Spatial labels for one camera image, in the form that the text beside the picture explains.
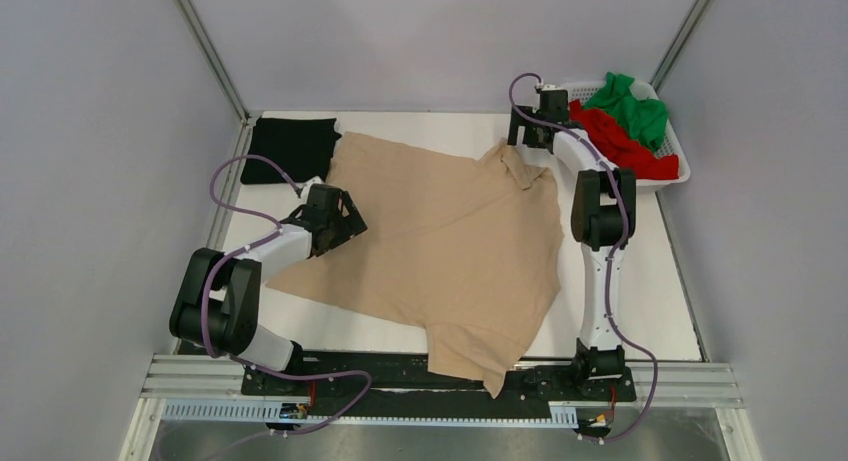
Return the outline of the beige t shirt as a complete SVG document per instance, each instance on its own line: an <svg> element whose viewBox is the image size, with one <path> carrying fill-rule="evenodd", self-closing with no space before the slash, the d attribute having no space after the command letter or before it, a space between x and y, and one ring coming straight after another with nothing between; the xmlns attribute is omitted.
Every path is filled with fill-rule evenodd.
<svg viewBox="0 0 848 461"><path fill-rule="evenodd" d="M328 181L351 195L366 231L269 287L419 326L430 372L497 397L560 291L553 173L505 142L472 159L348 132Z"/></svg>

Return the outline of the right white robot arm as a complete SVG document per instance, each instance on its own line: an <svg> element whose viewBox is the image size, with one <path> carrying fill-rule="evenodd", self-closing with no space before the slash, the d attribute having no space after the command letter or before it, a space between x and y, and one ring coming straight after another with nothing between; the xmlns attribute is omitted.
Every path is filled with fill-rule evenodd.
<svg viewBox="0 0 848 461"><path fill-rule="evenodd" d="M635 174L601 153L569 114L568 91L538 83L536 107L512 104L508 143L542 149L575 176L572 237L584 263L584 310L571 384L596 398L612 382L630 383L624 343L611 324L618 305L623 249L635 233Z"/></svg>

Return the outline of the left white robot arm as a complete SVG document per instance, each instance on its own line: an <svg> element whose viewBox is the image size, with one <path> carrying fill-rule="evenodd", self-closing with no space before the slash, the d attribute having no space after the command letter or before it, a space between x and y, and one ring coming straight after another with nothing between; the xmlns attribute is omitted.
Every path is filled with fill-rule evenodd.
<svg viewBox="0 0 848 461"><path fill-rule="evenodd" d="M169 319L176 338L268 373L283 394L306 381L301 346L259 321L264 283L291 265L324 255L364 233L350 194L312 184L305 201L274 230L230 253L200 248L190 257Z"/></svg>

